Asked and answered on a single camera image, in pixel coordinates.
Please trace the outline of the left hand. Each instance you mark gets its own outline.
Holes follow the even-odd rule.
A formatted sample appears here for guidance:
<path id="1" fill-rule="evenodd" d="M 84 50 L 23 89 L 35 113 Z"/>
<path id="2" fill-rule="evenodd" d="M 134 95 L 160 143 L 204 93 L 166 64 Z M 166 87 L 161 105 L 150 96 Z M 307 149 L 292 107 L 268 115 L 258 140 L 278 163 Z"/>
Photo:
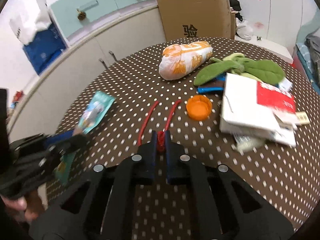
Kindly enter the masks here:
<path id="1" fill-rule="evenodd" d="M 7 214 L 18 222 L 31 223 L 46 210 L 37 190 L 29 192 L 26 196 L 16 200 L 10 200 L 1 196 Z"/>

